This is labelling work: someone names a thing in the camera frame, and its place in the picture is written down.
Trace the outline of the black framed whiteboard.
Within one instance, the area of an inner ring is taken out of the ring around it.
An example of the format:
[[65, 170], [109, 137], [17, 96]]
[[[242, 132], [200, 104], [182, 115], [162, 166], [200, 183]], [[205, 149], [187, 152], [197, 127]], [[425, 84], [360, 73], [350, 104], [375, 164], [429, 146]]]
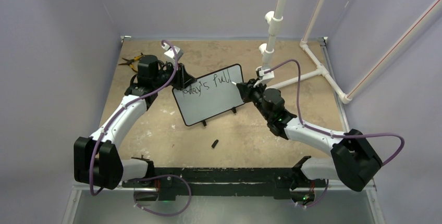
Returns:
[[184, 124], [190, 127], [243, 105], [239, 91], [231, 81], [243, 82], [240, 64], [201, 76], [182, 91], [172, 89]]

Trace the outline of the black marker cap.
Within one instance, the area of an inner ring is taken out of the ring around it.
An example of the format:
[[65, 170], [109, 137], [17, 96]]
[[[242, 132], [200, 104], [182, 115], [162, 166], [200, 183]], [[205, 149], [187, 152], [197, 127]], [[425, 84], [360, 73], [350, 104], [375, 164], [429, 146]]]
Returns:
[[211, 145], [211, 148], [215, 148], [218, 143], [219, 143], [219, 140], [215, 140], [213, 142], [213, 144]]

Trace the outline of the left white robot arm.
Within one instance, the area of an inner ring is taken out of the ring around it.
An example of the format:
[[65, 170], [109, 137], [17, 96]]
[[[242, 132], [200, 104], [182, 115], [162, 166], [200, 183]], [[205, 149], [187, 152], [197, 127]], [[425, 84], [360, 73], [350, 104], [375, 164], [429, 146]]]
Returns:
[[175, 59], [163, 62], [154, 55], [143, 55], [137, 73], [131, 78], [122, 101], [105, 123], [89, 137], [79, 137], [73, 145], [75, 181], [94, 187], [114, 189], [120, 182], [136, 180], [143, 187], [155, 182], [153, 161], [146, 158], [123, 160], [118, 149], [129, 130], [152, 106], [159, 91], [172, 86], [183, 90], [196, 78]]

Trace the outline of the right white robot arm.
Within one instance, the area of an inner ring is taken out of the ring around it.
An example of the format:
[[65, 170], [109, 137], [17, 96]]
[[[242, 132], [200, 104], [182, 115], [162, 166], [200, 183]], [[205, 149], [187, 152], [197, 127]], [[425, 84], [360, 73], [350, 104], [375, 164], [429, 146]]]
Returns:
[[358, 130], [349, 133], [333, 131], [302, 121], [290, 113], [278, 89], [254, 86], [254, 80], [235, 86], [245, 103], [251, 102], [267, 122], [275, 136], [299, 141], [320, 150], [329, 158], [303, 157], [292, 168], [293, 188], [313, 180], [339, 180], [353, 191], [360, 192], [381, 169], [383, 162], [366, 137]]

